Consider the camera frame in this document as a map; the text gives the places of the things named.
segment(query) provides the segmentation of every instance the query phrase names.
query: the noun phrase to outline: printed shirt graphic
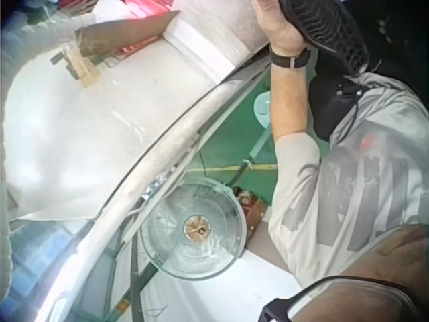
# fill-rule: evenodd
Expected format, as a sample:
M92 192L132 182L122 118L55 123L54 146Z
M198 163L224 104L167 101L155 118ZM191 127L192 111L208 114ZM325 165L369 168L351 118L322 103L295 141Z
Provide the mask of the printed shirt graphic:
M320 162L305 133L276 144L278 183L270 236L302 287L341 273L398 226L428 223L429 117L401 82L375 74Z

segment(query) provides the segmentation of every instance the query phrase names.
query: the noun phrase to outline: wristwatch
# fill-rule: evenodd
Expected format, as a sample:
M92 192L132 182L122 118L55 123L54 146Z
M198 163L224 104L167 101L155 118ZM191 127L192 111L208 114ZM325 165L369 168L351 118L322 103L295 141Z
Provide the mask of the wristwatch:
M299 56L297 57L286 57L277 55L269 47L269 51L271 52L271 62L277 66L291 69L298 69L307 65L310 60L311 51L305 49Z

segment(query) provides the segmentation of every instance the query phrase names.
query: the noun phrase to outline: green floor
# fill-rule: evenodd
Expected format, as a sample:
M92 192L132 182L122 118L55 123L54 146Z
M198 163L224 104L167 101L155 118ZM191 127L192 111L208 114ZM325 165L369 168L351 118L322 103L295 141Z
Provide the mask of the green floor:
M222 124L211 139L202 147L201 156L205 163L206 174L220 182L228 182L235 174L234 166L240 166L249 155L253 145L259 139L263 128L253 114L255 98L269 90L269 77L261 81L246 99L236 108L231 116ZM309 134L314 135L312 127ZM328 151L327 144L319 142L321 154ZM196 155L190 167L189 175L204 175L201 156ZM272 137L264 145L256 158L257 168L248 169L237 182L240 187L251 190L271 204L277 170Z

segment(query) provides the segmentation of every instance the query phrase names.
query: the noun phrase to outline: yellow floor line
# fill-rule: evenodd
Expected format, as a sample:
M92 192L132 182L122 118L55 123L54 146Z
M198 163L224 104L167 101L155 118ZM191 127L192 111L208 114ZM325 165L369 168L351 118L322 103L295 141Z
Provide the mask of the yellow floor line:
M206 172L220 172L220 171L237 171L239 166L224 166L220 168L206 168ZM248 170L277 170L277 164L255 164ZM203 168L189 169L189 172L204 172Z

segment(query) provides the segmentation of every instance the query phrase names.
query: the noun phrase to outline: black watch strap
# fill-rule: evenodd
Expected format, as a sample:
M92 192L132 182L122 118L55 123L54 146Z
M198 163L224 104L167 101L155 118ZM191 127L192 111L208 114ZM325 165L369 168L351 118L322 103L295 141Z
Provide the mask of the black watch strap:
M271 50L271 47L269 47L269 51L271 52L271 62L273 64L280 67L292 69L297 69L306 66L308 61L310 60L311 55L311 51L309 51L308 49L305 49L298 57L285 57L277 55Z

